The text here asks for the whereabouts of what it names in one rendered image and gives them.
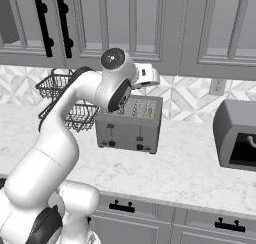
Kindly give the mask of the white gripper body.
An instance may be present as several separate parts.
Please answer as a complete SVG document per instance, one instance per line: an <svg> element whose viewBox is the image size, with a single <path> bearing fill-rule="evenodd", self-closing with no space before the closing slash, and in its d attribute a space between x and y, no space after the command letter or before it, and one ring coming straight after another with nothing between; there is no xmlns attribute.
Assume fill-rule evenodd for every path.
<svg viewBox="0 0 256 244"><path fill-rule="evenodd" d="M134 89L160 84L160 75L150 63L136 63L135 66L138 78L133 85Z"/></svg>

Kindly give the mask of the grey four-slot toaster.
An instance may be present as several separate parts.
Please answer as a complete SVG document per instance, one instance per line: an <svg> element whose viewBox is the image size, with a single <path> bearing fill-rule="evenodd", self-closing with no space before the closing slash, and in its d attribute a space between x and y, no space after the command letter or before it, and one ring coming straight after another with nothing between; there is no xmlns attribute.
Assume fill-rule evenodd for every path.
<svg viewBox="0 0 256 244"><path fill-rule="evenodd" d="M118 111L101 109L95 119L98 146L156 154L162 106L161 97L131 95Z"/></svg>

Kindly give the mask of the grey toaster oven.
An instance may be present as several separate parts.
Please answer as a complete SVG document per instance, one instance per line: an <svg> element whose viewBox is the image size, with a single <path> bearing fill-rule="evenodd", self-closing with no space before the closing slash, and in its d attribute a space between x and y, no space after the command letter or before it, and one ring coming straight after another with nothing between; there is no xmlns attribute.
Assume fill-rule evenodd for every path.
<svg viewBox="0 0 256 244"><path fill-rule="evenodd" d="M225 99L213 119L222 167L256 172L256 102Z"/></svg>

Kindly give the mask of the grey drawer front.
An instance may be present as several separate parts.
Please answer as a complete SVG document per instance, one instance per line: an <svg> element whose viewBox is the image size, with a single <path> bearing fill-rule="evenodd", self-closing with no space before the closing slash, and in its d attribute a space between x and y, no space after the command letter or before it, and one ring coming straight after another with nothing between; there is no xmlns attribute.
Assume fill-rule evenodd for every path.
<svg viewBox="0 0 256 244"><path fill-rule="evenodd" d="M131 202L135 208L134 213L128 213L123 211L116 211L109 208L109 204L113 203L115 200L118 200L120 204L126 205L128 202ZM138 218L145 218L151 220L158 220L159 218L159 206L153 205L152 203L137 201L130 198L120 198L114 196L102 195L100 199L100 205L98 207L100 211L112 212L125 216L135 216Z"/></svg>
<svg viewBox="0 0 256 244"><path fill-rule="evenodd" d="M222 217L225 223L230 224L233 224L235 220L238 220L239 224L246 228L246 232L242 233L216 228L214 226L214 222L217 221L219 217ZM184 224L186 226L193 226L200 229L211 229L218 232L234 233L240 236L256 238L256 221L250 219L243 219L234 216L202 212L197 210L188 210L185 216Z"/></svg>

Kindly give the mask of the grey base cupboard door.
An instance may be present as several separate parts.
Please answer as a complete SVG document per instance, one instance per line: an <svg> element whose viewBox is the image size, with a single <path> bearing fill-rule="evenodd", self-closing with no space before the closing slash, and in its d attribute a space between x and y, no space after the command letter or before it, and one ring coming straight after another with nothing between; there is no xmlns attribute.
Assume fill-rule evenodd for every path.
<svg viewBox="0 0 256 244"><path fill-rule="evenodd" d="M157 244L158 228L143 223L92 216L92 230L102 244Z"/></svg>
<svg viewBox="0 0 256 244"><path fill-rule="evenodd" d="M256 238L174 224L170 244L256 244Z"/></svg>

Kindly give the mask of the grey wall cupboard door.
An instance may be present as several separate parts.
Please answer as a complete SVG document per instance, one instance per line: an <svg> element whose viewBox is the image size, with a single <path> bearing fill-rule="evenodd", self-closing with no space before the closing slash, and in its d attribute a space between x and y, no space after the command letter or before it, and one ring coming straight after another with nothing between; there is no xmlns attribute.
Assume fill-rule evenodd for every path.
<svg viewBox="0 0 256 244"><path fill-rule="evenodd" d="M100 57L119 47L136 63L150 63L162 75L177 73L182 0L64 0L73 40L65 66L99 70Z"/></svg>
<svg viewBox="0 0 256 244"><path fill-rule="evenodd" d="M180 74L256 80L256 0L187 0Z"/></svg>
<svg viewBox="0 0 256 244"><path fill-rule="evenodd" d="M51 0L42 1L48 8L46 22L54 41L50 27ZM53 56L48 58L34 0L0 0L0 64L46 66L55 60L55 47L54 41Z"/></svg>

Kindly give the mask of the white wall outlet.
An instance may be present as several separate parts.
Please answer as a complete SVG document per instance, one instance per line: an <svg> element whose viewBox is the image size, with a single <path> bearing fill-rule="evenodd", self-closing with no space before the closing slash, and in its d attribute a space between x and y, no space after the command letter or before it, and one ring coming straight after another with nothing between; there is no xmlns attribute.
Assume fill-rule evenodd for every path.
<svg viewBox="0 0 256 244"><path fill-rule="evenodd" d="M212 79L209 89L210 95L222 96L225 92L226 79Z"/></svg>

